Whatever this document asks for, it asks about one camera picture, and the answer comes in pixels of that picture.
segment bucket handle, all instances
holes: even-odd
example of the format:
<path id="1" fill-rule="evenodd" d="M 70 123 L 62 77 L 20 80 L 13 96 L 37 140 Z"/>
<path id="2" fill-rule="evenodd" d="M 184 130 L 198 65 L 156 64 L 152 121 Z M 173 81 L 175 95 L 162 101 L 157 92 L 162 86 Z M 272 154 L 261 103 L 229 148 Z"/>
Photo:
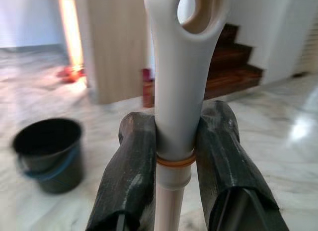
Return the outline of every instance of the bucket handle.
<path id="1" fill-rule="evenodd" d="M 65 170 L 70 165 L 72 160 L 75 158 L 76 154 L 77 149 L 71 149 L 66 159 L 62 160 L 57 165 L 54 165 L 53 168 L 46 170 L 44 172 L 34 172 L 29 170 L 23 162 L 22 155 L 18 155 L 18 158 L 16 160 L 16 166 L 18 170 L 20 170 L 25 176 L 31 179 L 36 179 L 38 181 L 47 181 L 51 180 L 52 178 L 60 174 L 63 170 Z"/>

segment handle hole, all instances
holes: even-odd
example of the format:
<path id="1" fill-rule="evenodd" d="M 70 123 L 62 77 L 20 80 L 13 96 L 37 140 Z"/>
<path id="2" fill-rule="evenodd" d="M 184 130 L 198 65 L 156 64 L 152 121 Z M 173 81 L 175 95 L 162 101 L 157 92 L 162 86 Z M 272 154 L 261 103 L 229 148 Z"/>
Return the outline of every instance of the handle hole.
<path id="1" fill-rule="evenodd" d="M 183 29 L 200 34 L 212 27 L 220 13 L 222 0 L 180 0 L 178 20 Z"/>

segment wooden panel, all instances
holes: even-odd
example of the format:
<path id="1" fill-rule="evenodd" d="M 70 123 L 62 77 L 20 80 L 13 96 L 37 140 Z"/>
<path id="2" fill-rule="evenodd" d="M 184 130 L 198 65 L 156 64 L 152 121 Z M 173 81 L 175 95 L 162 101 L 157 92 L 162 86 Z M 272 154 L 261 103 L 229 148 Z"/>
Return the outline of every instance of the wooden panel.
<path id="1" fill-rule="evenodd" d="M 252 48 L 238 44 L 217 47 L 211 59 L 209 75 L 246 65 Z"/>
<path id="2" fill-rule="evenodd" d="M 141 96 L 147 47 L 144 0 L 88 0 L 88 7 L 98 101 Z"/>
<path id="3" fill-rule="evenodd" d="M 261 77 L 261 72 L 256 72 L 249 66 L 223 71 L 221 74 L 208 79 L 204 99 L 215 98 L 257 86 Z"/>

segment white wall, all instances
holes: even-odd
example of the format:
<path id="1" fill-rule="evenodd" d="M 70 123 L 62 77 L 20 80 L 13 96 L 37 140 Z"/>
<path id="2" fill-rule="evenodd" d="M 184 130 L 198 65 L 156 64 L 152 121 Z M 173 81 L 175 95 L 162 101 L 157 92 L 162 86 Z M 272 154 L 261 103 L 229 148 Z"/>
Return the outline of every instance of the white wall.
<path id="1" fill-rule="evenodd" d="M 254 47 L 249 63 L 267 68 L 289 0 L 235 0 L 228 23 L 240 26 L 237 43 Z"/>
<path id="2" fill-rule="evenodd" d="M 61 44 L 62 48 L 64 49 L 65 53 L 67 53 L 67 45 L 66 39 L 63 31 L 63 24 L 60 15 L 60 8 L 59 8 L 59 1 L 58 0 L 49 0 L 50 6 L 50 18 L 52 19 L 52 23 L 55 29 L 55 36 L 56 36 L 56 44 Z"/>
<path id="3" fill-rule="evenodd" d="M 60 44 L 52 0 L 0 0 L 0 48 Z"/>
<path id="4" fill-rule="evenodd" d="M 179 22 L 183 24 L 194 12 L 195 1 L 194 0 L 180 0 L 177 11 Z"/>
<path id="5" fill-rule="evenodd" d="M 313 26 L 318 0 L 290 0 L 271 49 L 263 83 L 290 77 Z"/>

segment black bucket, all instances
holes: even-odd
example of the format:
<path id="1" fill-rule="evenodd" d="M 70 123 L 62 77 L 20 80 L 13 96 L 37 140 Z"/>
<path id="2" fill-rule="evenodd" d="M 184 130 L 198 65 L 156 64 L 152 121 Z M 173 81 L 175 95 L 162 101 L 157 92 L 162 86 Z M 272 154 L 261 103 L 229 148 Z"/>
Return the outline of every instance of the black bucket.
<path id="1" fill-rule="evenodd" d="M 73 120 L 54 118 L 34 123 L 13 140 L 17 164 L 49 193 L 75 188 L 83 178 L 81 127 Z"/>

